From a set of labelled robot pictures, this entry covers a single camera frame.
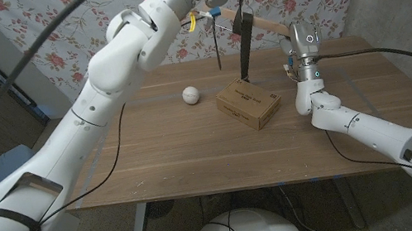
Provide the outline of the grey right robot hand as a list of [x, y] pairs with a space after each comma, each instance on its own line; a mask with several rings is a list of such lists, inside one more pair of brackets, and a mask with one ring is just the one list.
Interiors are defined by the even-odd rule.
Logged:
[[280, 48], [289, 57], [295, 57], [300, 65], [312, 65], [322, 44], [321, 28], [306, 21], [293, 22], [289, 34], [280, 40]]

